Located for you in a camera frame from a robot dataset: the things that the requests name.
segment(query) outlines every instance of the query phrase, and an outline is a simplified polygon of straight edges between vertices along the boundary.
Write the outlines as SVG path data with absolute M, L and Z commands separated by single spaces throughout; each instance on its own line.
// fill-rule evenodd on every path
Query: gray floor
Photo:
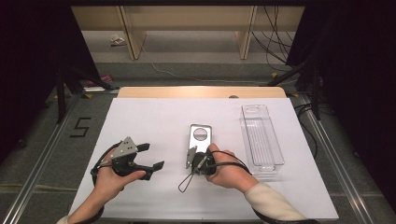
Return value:
M 110 47 L 109 39 L 114 34 L 122 37 L 122 32 L 84 32 L 99 73 L 112 75 L 114 86 L 258 86 L 270 81 L 273 73 L 282 74 L 268 63 L 278 69 L 289 69 L 272 56 L 267 61 L 264 50 L 255 40 L 252 40 L 247 60 L 240 60 L 232 32 L 150 32 L 144 50 L 136 61 L 131 61 L 125 47 Z M 282 39 L 285 43 L 290 42 L 284 34 Z M 278 45 L 271 46 L 277 55 L 283 56 Z M 281 87 L 288 93 L 295 93 L 295 78 L 286 81 Z M 57 102 L 54 96 L 55 93 L 48 98 L 49 107 L 42 110 L 30 132 L 23 137 L 27 147 L 16 148 L 0 166 L 1 220 L 5 218 L 8 208 L 57 127 Z M 290 100 L 294 105 L 300 105 L 302 96 L 305 97 L 300 92 L 297 97 L 291 96 Z M 67 99 L 69 105 L 76 105 L 69 107 L 70 116 L 49 155 L 48 163 L 44 164 L 42 176 L 18 223 L 55 223 L 68 213 L 114 97 L 117 95 L 111 92 L 95 92 L 90 97 L 71 96 Z M 320 115 L 321 123 L 363 198 L 373 223 L 396 223 L 394 212 L 359 158 L 352 154 L 353 146 L 328 105 L 320 106 Z M 79 118 L 91 118 L 80 123 L 80 126 L 89 127 L 89 130 L 85 137 L 73 138 L 71 135 L 83 133 L 75 129 Z M 301 118 L 308 130 L 315 134 L 308 116 L 304 114 Z M 307 132 L 305 136 L 314 152 L 312 137 Z M 321 143 L 318 143 L 316 162 L 340 217 L 326 223 L 359 223 Z M 100 220 L 97 223 L 122 222 Z

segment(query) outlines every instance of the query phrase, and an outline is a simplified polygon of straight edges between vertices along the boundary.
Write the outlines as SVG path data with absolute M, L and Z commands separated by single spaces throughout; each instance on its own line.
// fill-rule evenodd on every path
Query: table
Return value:
M 222 98 L 230 95 L 240 99 Z M 106 205 L 104 218 L 134 221 L 259 220 L 240 192 L 214 186 L 202 176 L 195 176 L 185 193 L 177 189 L 189 174 L 184 164 L 192 122 L 210 124 L 213 141 L 221 148 L 233 150 L 246 161 L 239 124 L 240 105 L 251 104 L 268 106 L 285 160 L 277 175 L 268 176 L 263 181 L 281 192 L 307 217 L 337 219 L 290 100 L 278 87 L 122 88 L 119 98 L 114 99 L 109 109 L 71 211 L 92 190 L 90 170 L 98 158 L 120 138 L 131 135 L 137 144 L 151 143 L 150 150 L 139 153 L 136 162 L 151 165 L 165 160 L 165 164 L 150 181 L 136 181 L 127 186 Z

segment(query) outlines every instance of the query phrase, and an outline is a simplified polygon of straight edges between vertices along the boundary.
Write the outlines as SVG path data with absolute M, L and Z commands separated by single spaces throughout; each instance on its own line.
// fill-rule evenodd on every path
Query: round hole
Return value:
M 207 138 L 205 129 L 199 128 L 194 131 L 194 138 L 198 141 L 204 141 Z

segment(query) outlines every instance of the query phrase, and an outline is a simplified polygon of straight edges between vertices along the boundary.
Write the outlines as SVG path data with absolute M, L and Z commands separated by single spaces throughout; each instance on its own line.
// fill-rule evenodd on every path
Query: hand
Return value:
M 107 153 L 105 160 L 111 161 L 110 155 L 115 148 Z M 145 171 L 135 171 L 126 176 L 114 173 L 110 166 L 99 169 L 95 187 L 90 196 L 79 208 L 67 219 L 68 223 L 77 223 L 96 215 L 96 213 L 110 200 L 115 198 L 120 191 L 129 183 L 143 177 Z
M 208 148 L 212 152 L 216 163 L 227 161 L 239 162 L 236 158 L 227 154 L 215 152 L 219 151 L 216 144 L 210 144 Z M 233 152 L 230 150 L 224 150 L 224 152 L 234 156 Z M 259 183 L 255 177 L 250 175 L 243 168 L 234 165 L 218 166 L 213 175 L 206 176 L 206 180 L 226 189 L 238 189 L 242 193 L 245 193 L 248 189 Z

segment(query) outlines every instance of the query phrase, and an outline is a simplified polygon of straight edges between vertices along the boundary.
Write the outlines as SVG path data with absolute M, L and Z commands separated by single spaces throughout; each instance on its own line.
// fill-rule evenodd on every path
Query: transparent plastic tray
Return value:
M 247 166 L 255 176 L 274 175 L 285 164 L 266 105 L 242 105 Z

